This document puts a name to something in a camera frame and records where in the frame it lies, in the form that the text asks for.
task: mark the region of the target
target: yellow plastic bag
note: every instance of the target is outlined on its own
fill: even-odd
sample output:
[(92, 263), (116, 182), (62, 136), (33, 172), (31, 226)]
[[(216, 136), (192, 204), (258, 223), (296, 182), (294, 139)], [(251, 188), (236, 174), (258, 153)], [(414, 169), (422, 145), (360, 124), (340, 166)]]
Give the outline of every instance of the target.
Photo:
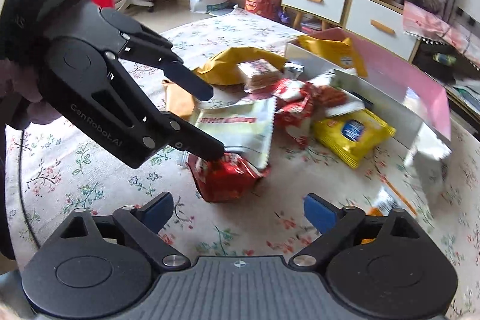
[(254, 47), (230, 48), (208, 60), (202, 67), (194, 70), (195, 74), (210, 84), (230, 86), (243, 83), (237, 64), (265, 59), (276, 69), (282, 69), (286, 58), (273, 52)]
[(369, 151), (396, 132), (367, 109), (326, 118), (313, 128), (315, 138), (351, 168), (357, 168)]
[(355, 50), (351, 38), (348, 37), (343, 41), (332, 41), (319, 40), (310, 36), (300, 36), (298, 39), (303, 49), (323, 57), (342, 68), (354, 67), (360, 77), (368, 76), (363, 59)]

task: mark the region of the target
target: floral tablecloth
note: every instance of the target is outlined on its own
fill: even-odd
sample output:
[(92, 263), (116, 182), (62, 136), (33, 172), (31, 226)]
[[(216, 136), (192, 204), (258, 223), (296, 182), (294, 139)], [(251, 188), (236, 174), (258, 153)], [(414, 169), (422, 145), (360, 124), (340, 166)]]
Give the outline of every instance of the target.
[[(298, 35), (258, 16), (233, 14), (194, 22), (164, 33), (189, 67), (230, 46), (257, 46), (282, 53)], [(165, 105), (162, 72), (124, 62), (152, 101)], [(215, 90), (206, 107), (220, 107), (242, 97), (237, 86)], [(405, 148), (390, 139), (351, 170), (329, 150), (311, 140), (301, 151), (275, 130), (270, 176), (237, 202), (208, 204), (195, 189), (190, 172), (177, 165), (177, 152), (166, 147), (137, 170), (109, 155), (64, 118), (21, 133), (7, 129), (6, 197), (10, 234), (20, 269), (36, 248), (19, 198), (19, 152), (23, 149), (21, 189), (27, 219), (43, 243), (65, 216), (84, 207), (93, 215), (111, 214), (124, 205), (140, 207), (163, 191), (172, 193), (175, 212), (160, 237), (192, 260), (199, 255), (289, 258), (318, 237), (303, 217), (302, 198), (319, 194), (336, 205), (368, 209), (388, 179), (417, 209), (426, 231), (455, 266), (459, 288), (449, 316), (480, 309), (480, 144), (452, 124), (453, 155), (445, 193), (432, 211), (419, 183), (402, 165)]]

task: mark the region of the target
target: gray ribbed plate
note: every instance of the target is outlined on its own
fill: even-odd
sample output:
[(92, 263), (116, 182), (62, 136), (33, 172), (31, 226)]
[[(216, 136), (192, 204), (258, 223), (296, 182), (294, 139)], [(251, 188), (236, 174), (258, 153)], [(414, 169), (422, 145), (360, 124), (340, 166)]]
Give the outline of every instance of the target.
[(318, 275), (293, 271), (281, 257), (200, 257), (191, 269), (164, 274), (143, 302), (111, 319), (359, 320), (361, 317), (337, 304)]

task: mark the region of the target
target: blue label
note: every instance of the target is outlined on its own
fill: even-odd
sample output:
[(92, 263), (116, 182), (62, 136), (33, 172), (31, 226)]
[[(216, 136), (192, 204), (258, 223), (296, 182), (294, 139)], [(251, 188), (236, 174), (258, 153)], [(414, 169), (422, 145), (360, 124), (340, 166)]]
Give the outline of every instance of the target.
[(351, 141), (358, 141), (365, 127), (357, 120), (349, 120), (345, 123), (342, 134)]

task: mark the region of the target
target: human hand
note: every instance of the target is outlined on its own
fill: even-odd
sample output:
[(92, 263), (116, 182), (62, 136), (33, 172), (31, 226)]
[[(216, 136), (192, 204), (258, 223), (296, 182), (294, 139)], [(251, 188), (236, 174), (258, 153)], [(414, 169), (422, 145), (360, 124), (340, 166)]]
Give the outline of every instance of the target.
[(61, 114), (43, 100), (37, 86), (37, 74), (33, 67), (19, 67), (9, 60), (0, 60), (0, 97), (11, 92), (21, 94), (31, 102), (27, 114), (35, 124), (49, 124)]

